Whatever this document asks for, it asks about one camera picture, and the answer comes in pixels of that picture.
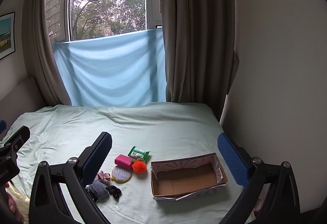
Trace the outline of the person's left hand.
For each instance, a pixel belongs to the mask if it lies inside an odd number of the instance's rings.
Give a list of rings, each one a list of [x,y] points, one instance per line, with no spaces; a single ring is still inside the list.
[[[24,217],[23,214],[21,213],[20,209],[17,206],[17,203],[15,202],[14,198],[11,196],[10,193],[6,192],[8,196],[8,206],[12,213],[14,214],[15,218],[19,223],[24,223]]]

